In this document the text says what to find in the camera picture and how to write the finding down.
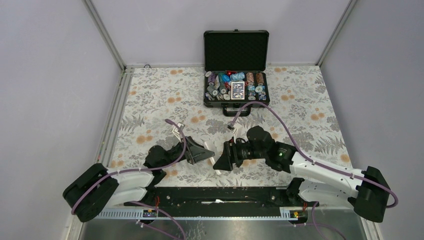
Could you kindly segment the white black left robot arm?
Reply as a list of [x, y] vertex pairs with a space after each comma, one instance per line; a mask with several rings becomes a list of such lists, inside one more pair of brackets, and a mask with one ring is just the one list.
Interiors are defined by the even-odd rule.
[[71, 213], [83, 223], [94, 219], [104, 208], [123, 203], [139, 201], [148, 206], [155, 200], [151, 187], [165, 177], [165, 168], [184, 160], [196, 164], [213, 159], [217, 153], [212, 140], [198, 144], [190, 136], [169, 150], [154, 145], [149, 149], [142, 168], [119, 170], [96, 163], [71, 183], [62, 196]]

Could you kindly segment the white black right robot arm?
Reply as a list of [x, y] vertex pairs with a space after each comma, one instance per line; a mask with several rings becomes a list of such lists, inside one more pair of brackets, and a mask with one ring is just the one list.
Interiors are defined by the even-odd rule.
[[293, 174], [286, 189], [287, 201], [293, 206], [319, 203], [344, 206], [360, 217], [383, 222], [388, 208], [390, 187], [381, 171], [342, 167], [306, 156], [293, 145], [275, 141], [260, 126], [247, 131], [247, 139], [232, 137], [224, 142], [214, 170], [232, 171], [245, 160], [263, 159], [278, 172]]

